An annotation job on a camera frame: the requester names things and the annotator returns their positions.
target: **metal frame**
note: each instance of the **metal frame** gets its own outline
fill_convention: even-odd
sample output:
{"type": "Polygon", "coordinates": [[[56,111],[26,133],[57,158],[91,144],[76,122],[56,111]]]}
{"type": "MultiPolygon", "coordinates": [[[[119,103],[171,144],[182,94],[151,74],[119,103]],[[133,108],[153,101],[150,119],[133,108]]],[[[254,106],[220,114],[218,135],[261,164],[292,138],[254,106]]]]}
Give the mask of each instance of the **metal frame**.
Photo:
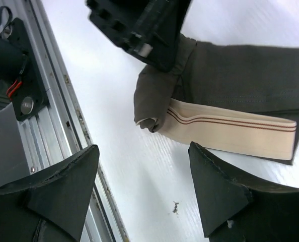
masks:
{"type": "MultiPolygon", "coordinates": [[[[25,22],[50,101],[37,116],[19,123],[28,166],[35,173],[93,142],[41,2],[0,0],[2,5],[25,22]]],[[[100,165],[82,242],[129,241],[106,184],[100,165]]]]}

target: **black mounting plate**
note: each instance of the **black mounting plate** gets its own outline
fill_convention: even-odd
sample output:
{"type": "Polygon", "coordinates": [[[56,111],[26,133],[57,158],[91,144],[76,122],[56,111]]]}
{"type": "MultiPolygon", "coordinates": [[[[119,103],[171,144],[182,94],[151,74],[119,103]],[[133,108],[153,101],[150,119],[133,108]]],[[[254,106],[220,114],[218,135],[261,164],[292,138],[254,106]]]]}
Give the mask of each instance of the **black mounting plate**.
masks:
{"type": "Polygon", "coordinates": [[[22,86],[12,95],[12,103],[16,119],[18,121],[24,121],[35,116],[42,108],[44,108],[48,104],[48,97],[28,33],[21,19],[14,18],[11,22],[11,34],[8,37],[8,41],[10,44],[20,48],[22,53],[28,57],[26,67],[21,76],[23,82],[22,86]],[[34,102],[33,108],[28,114],[24,114],[21,111],[22,102],[26,97],[30,97],[34,102]]]}

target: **white tabletop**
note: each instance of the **white tabletop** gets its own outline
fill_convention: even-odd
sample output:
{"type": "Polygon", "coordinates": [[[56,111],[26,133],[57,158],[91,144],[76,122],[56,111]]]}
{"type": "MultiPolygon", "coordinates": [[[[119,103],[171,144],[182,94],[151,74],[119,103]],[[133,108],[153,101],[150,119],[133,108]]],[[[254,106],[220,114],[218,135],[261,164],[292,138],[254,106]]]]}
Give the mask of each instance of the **white tabletop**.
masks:
{"type": "MultiPolygon", "coordinates": [[[[130,240],[208,241],[188,146],[133,122],[133,93],[144,64],[89,22],[84,1],[42,2],[130,240]]],[[[299,46],[299,0],[194,0],[182,32],[215,44],[299,46]]],[[[299,146],[294,166],[214,153],[259,177],[299,187],[299,146]]]]}

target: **gray fabric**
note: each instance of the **gray fabric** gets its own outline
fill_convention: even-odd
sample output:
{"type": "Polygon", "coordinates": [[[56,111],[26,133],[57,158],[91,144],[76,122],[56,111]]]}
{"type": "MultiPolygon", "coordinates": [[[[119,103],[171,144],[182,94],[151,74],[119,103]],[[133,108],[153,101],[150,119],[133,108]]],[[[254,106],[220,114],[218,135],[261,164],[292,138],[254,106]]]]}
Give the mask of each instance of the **gray fabric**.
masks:
{"type": "Polygon", "coordinates": [[[146,66],[139,74],[134,94],[135,122],[144,119],[140,122],[142,129],[158,131],[171,97],[237,111],[289,116],[298,126],[296,147],[299,48],[217,46],[181,35],[176,66],[170,73],[146,66]]]}

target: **black cylinder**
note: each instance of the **black cylinder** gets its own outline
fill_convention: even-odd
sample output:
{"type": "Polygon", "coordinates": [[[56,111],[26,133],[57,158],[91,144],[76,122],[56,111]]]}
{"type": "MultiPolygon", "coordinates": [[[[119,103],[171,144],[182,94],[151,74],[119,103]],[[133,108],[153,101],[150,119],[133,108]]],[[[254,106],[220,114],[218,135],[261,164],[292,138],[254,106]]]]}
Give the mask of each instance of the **black cylinder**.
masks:
{"type": "Polygon", "coordinates": [[[22,51],[0,38],[0,79],[14,81],[24,66],[25,56],[22,51]]]}

